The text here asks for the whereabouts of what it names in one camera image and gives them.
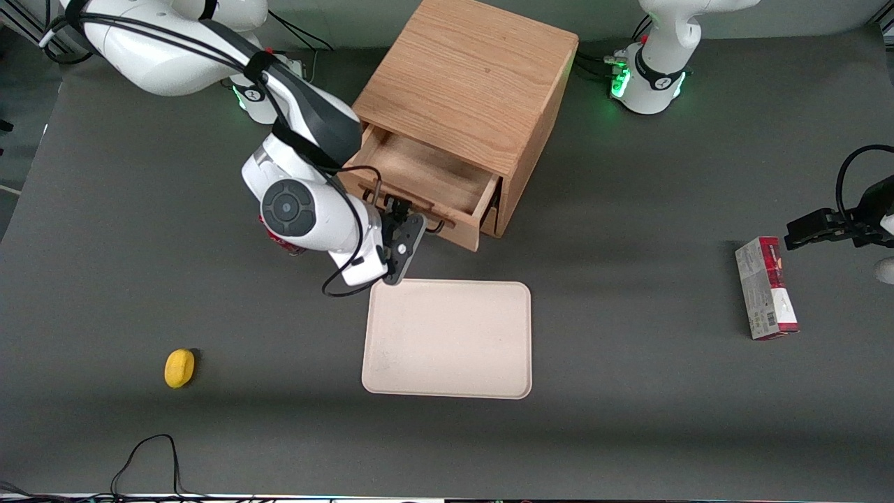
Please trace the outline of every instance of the wooden box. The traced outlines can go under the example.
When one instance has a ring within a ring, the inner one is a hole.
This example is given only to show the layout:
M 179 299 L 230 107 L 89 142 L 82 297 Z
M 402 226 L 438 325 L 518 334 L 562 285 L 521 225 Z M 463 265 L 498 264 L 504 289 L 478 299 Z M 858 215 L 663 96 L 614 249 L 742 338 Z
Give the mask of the wooden box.
M 519 204 L 577 47 L 573 33 L 474 0 L 423 0 L 354 103 L 366 129 L 346 166 L 375 166 L 382 195 L 476 251 Z M 375 185 L 367 170 L 339 178 L 359 197 Z

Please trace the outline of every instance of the open drawer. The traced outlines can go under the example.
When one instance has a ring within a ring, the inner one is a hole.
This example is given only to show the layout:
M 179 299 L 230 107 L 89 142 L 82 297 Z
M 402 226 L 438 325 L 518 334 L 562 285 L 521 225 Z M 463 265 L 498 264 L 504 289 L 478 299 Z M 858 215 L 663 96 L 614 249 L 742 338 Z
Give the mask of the open drawer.
M 386 195 L 409 200 L 413 211 L 428 218 L 430 229 L 443 222 L 441 237 L 477 251 L 500 176 L 371 124 L 363 132 L 360 152 L 345 165 L 351 166 L 372 166 L 382 173 L 380 206 Z M 375 174 L 369 170 L 338 177 L 357 197 L 375 188 Z

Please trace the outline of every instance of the cardboard box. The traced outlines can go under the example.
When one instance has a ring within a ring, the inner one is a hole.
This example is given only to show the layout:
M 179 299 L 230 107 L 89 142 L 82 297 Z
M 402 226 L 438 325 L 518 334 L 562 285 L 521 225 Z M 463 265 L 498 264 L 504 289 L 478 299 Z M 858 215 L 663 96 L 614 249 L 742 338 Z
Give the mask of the cardboard box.
M 736 250 L 751 338 L 770 340 L 798 332 L 795 310 L 782 279 L 778 237 L 755 238 Z

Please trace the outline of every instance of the gray table surface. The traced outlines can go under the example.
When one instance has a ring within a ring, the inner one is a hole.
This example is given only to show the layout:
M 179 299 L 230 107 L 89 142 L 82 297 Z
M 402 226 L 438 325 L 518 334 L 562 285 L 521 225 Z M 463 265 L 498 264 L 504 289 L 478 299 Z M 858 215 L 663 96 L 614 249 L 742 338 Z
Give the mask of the gray table surface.
M 323 54 L 317 83 L 350 102 L 381 56 Z M 242 184 L 267 129 L 217 86 L 160 98 L 101 61 L 69 72 L 0 244 L 0 477 L 104 490 L 167 432 L 204 492 L 890 500 L 885 251 L 786 253 L 803 331 L 769 343 L 732 259 L 830 206 L 850 151 L 894 141 L 881 36 L 710 40 L 692 65 L 653 117 L 574 76 L 505 237 L 423 241 L 411 277 L 530 286 L 518 402 L 368 394 L 367 297 L 321 296 L 328 256 L 267 241 Z M 867 154 L 846 196 L 890 166 Z M 172 391 L 182 346 L 203 361 Z M 123 490 L 169 490 L 163 443 L 131 469 Z

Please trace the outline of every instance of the white robotic arm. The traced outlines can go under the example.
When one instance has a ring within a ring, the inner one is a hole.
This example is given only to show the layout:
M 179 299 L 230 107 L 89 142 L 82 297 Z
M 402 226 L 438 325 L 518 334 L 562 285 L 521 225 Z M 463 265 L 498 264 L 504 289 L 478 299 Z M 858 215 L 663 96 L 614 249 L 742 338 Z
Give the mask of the white robotic arm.
M 617 64 L 618 76 L 611 96 L 638 114 L 657 114 L 679 95 L 686 78 L 684 68 L 702 40 L 696 16 L 731 13 L 760 0 L 639 0 L 652 17 L 653 27 L 645 44 L 635 41 L 615 51 L 608 63 Z
M 263 8 L 266 13 L 266 2 Z M 259 50 L 219 22 L 188 19 L 170 0 L 89 0 L 81 19 L 87 39 L 112 66 L 163 96 L 190 94 L 243 72 Z M 399 282 L 426 221 L 408 215 L 402 201 L 383 221 L 375 207 L 331 179 L 359 150 L 357 116 L 275 58 L 258 75 L 253 83 L 282 122 L 274 127 L 279 134 L 270 134 L 246 161 L 242 176 L 267 229 L 287 243 L 329 252 L 349 286 Z M 320 159 L 326 166 L 315 162 Z

